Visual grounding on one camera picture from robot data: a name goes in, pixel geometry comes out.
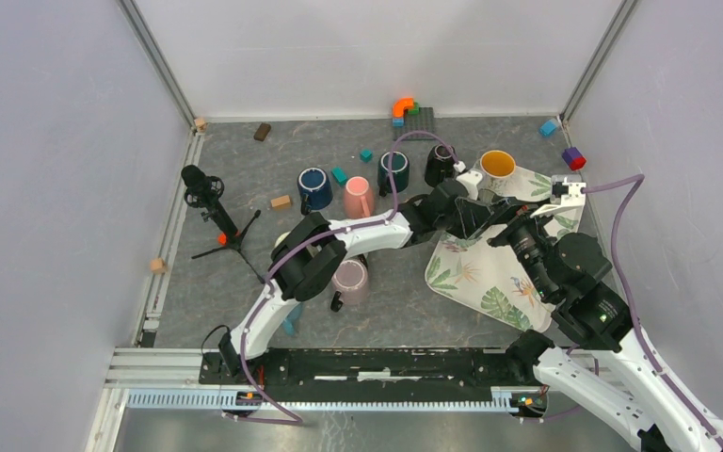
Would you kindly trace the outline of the white floral mug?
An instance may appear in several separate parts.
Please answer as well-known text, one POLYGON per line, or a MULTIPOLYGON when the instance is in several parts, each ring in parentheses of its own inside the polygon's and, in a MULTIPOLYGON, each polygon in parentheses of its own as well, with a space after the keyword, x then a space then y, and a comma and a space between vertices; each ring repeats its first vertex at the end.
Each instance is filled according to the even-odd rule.
POLYGON ((500 150, 486 151, 474 163, 474 170, 482 177, 477 187, 504 197, 516 169, 517 164, 511 154, 500 150))

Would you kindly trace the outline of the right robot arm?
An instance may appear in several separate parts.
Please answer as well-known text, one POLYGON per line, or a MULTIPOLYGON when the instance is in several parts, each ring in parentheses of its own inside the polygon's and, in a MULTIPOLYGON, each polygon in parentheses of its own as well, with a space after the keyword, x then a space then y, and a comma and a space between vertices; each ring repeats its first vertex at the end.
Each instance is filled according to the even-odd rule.
POLYGON ((596 238, 569 233, 550 238, 547 202, 505 198, 490 207, 488 239, 510 247, 541 301, 554 306, 562 333, 622 382, 619 390, 574 363, 542 333, 528 330, 506 350, 506 372, 519 384, 534 380, 562 392, 600 418, 636 451, 723 451, 723 420, 663 368, 648 336, 634 324, 629 304, 602 279, 611 268, 596 238))

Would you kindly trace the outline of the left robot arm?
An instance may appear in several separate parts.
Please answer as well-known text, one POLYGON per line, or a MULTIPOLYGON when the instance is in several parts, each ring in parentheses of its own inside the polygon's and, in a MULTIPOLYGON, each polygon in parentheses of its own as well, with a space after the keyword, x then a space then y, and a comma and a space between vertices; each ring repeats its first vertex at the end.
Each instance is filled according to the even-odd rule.
POLYGON ((308 214, 272 251, 272 264, 249 313, 221 338, 222 371, 235 383, 251 381, 257 357, 266 352, 275 330, 301 302, 323 292, 343 261, 418 245, 437 231, 471 239, 510 221, 517 208, 512 198, 472 199, 466 185, 449 180, 369 218, 327 220, 318 212, 308 214))

